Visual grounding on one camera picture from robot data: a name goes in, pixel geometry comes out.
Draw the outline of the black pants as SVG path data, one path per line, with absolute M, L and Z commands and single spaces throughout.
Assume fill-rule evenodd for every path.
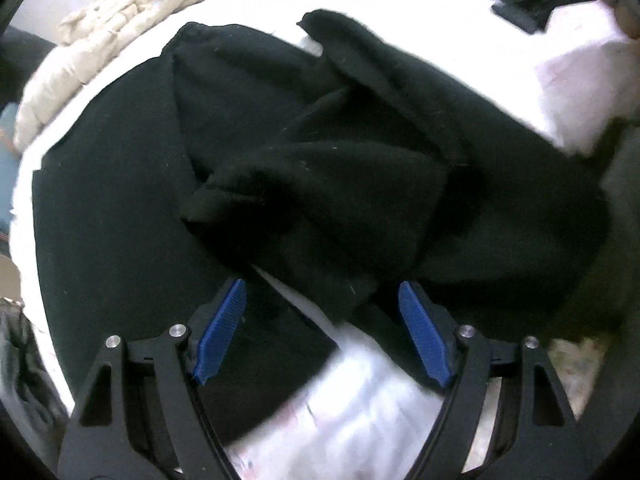
M 416 379 L 402 282 L 503 340 L 548 330 L 573 295 L 610 227 L 586 168 L 350 18 L 300 24 L 320 55 L 243 26 L 183 26 L 43 157 L 38 271 L 70 390 L 107 336 L 155 337 L 233 275 L 248 305 L 203 392 L 226 442 L 333 348 L 267 276 Z

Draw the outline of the grey clothes pile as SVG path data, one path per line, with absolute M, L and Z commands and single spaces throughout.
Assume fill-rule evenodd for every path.
M 57 441 L 66 408 L 42 362 L 23 305 L 1 298 L 1 404 L 25 437 Z

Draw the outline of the cream crumpled duvet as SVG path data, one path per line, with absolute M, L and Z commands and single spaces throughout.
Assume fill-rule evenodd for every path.
M 62 19 L 62 42 L 30 76 L 12 144 L 24 153 L 68 101 L 122 50 L 169 15 L 203 0 L 94 0 Z

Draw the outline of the teal bed frame padding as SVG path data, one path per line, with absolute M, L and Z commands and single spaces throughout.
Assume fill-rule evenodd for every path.
M 9 102 L 1 111 L 1 233 L 9 234 L 12 220 L 12 194 L 20 158 L 14 152 L 13 137 L 17 104 Z

